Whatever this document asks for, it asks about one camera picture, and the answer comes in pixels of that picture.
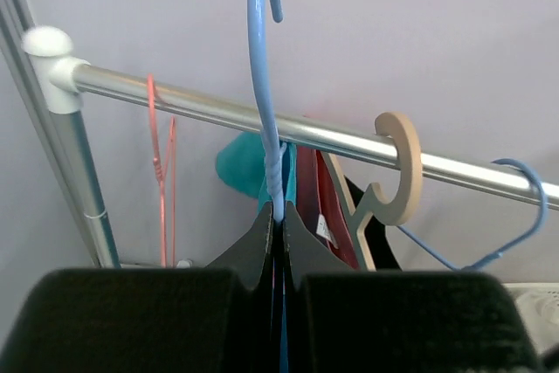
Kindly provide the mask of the pink wire hanger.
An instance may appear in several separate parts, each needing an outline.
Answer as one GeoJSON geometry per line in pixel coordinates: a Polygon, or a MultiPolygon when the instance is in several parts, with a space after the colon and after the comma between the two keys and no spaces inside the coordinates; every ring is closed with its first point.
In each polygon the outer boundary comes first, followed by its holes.
{"type": "Polygon", "coordinates": [[[162,267],[176,266],[176,118],[169,121],[164,155],[161,154],[155,105],[163,103],[152,73],[147,77],[148,122],[153,148],[153,166],[159,189],[160,260],[162,267]],[[170,174],[170,238],[168,238],[166,181],[170,174]]]}

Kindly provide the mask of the teal t shirt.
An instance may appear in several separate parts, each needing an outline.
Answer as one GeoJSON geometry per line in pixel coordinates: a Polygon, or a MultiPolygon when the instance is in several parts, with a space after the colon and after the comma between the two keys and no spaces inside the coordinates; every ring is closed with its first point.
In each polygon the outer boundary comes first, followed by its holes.
{"type": "MultiPolygon", "coordinates": [[[[296,204],[297,198],[297,148],[284,142],[282,179],[283,191],[288,202],[296,204]]],[[[241,133],[217,153],[215,169],[225,185],[256,199],[261,207],[271,201],[266,189],[265,151],[260,135],[241,133]]]]}

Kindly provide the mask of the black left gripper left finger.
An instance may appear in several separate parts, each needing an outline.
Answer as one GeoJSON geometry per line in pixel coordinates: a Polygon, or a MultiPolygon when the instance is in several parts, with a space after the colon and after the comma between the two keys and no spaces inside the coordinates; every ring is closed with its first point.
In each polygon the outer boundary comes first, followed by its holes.
{"type": "Polygon", "coordinates": [[[271,372],[273,217],[204,268],[60,269],[30,291],[4,372],[271,372]]]}

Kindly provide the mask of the salmon pink t shirt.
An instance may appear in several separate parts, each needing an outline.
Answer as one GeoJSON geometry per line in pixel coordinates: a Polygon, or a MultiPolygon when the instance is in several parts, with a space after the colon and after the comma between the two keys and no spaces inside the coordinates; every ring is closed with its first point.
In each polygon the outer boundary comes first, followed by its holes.
{"type": "Polygon", "coordinates": [[[298,146],[296,208],[306,228],[351,268],[359,264],[328,168],[317,150],[298,146]]]}

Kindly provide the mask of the blue wire hanger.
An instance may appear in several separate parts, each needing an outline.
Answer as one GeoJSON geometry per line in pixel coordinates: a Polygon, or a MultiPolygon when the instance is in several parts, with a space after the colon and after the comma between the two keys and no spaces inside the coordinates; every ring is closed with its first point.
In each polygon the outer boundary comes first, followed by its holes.
{"type": "Polygon", "coordinates": [[[262,129],[260,136],[265,151],[266,189],[272,199],[272,256],[273,256],[273,309],[271,326],[271,364],[277,372],[285,372],[285,349],[282,344],[284,285],[282,247],[282,222],[285,216],[282,163],[284,149],[280,146],[279,133],[273,110],[273,97],[269,79],[266,53],[266,3],[272,9],[273,20],[283,20],[281,0],[247,0],[247,29],[252,74],[252,87],[259,111],[262,129]]]}

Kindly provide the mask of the beige wooden hanger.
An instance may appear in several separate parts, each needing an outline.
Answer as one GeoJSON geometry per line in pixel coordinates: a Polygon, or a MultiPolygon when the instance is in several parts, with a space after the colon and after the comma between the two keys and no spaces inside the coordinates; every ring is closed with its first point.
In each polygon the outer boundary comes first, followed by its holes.
{"type": "Polygon", "coordinates": [[[405,224],[417,210],[423,190],[421,144],[410,118],[399,112],[379,114],[375,133],[392,141],[398,174],[390,176],[387,183],[379,178],[371,180],[358,203],[350,195],[338,158],[332,153],[321,154],[339,199],[357,266],[364,271],[376,270],[365,237],[369,222],[376,218],[386,226],[405,224]]]}

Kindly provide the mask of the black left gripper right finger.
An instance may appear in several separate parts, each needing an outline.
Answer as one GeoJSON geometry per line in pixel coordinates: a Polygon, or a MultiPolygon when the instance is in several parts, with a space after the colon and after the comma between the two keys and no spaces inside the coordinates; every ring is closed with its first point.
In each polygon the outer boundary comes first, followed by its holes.
{"type": "Polygon", "coordinates": [[[292,372],[541,372],[514,301],[471,272],[351,269],[305,227],[283,224],[292,372]]]}

